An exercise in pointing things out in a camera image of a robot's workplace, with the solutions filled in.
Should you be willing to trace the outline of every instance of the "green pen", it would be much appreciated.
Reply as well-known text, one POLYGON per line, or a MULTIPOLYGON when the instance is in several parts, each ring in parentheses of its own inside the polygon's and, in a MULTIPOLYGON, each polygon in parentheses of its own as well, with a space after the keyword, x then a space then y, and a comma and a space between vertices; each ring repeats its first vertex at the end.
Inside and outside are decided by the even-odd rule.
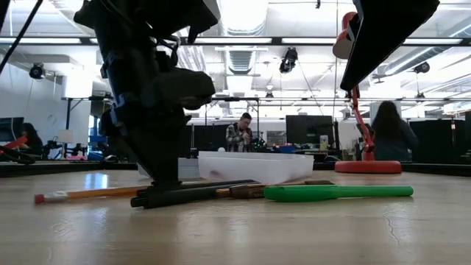
POLYGON ((396 185, 293 185, 266 187, 263 193, 266 199, 277 202, 317 202, 352 197, 406 197, 414 190, 411 186, 396 185))

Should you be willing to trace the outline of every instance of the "pencil eraser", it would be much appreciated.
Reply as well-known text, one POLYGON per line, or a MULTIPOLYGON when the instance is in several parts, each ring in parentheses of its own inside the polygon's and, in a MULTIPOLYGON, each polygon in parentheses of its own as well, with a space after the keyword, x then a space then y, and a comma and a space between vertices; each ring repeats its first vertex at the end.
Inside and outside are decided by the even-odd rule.
POLYGON ((45 202, 44 194, 35 195, 35 204, 40 204, 40 203, 43 203, 43 202, 45 202))

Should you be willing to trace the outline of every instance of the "red lamp base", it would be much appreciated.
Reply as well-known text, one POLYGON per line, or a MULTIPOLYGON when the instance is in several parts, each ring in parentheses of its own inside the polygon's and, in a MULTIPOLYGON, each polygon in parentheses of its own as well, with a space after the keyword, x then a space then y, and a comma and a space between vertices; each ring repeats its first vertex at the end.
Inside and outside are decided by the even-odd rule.
POLYGON ((339 173, 400 174, 403 169, 397 161, 339 161, 335 165, 339 173))

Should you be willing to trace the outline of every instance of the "wooden table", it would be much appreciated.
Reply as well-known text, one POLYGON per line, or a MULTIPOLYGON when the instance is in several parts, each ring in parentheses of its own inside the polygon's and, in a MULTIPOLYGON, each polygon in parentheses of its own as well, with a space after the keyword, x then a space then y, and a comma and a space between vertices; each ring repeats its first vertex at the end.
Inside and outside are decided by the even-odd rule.
POLYGON ((471 179, 314 172, 410 184, 412 198, 283 204, 221 199, 131 208, 129 198, 32 205, 33 194, 146 185, 137 172, 0 179, 0 264, 471 264, 471 179))

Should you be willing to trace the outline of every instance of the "dark hair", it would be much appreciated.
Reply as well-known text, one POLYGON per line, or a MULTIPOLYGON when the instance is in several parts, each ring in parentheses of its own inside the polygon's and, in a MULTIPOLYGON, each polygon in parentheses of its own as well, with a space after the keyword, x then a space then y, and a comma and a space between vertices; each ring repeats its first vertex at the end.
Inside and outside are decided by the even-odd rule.
POLYGON ((36 131, 35 127, 32 126, 29 122, 23 123, 23 131, 27 133, 28 140, 36 140, 39 138, 38 132, 36 131))
POLYGON ((396 104, 390 101, 381 103, 373 121, 372 128, 379 138, 402 138, 400 129, 400 116, 396 104))
POLYGON ((251 115, 250 115, 250 114, 248 114, 248 113, 244 113, 244 114, 242 114, 242 117, 241 117, 241 119, 249 119, 249 120, 252 120, 252 117, 251 117, 251 115))

